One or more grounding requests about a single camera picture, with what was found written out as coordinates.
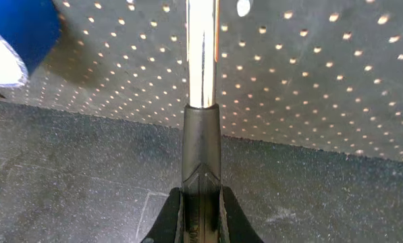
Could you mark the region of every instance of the silver shaft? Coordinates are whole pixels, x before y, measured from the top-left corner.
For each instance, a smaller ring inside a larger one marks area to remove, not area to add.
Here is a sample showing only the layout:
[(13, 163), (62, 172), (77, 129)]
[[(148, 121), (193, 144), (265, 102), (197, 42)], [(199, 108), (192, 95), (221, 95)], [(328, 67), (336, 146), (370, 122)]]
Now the silver shaft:
[(219, 0), (186, 0), (189, 105), (215, 104)]

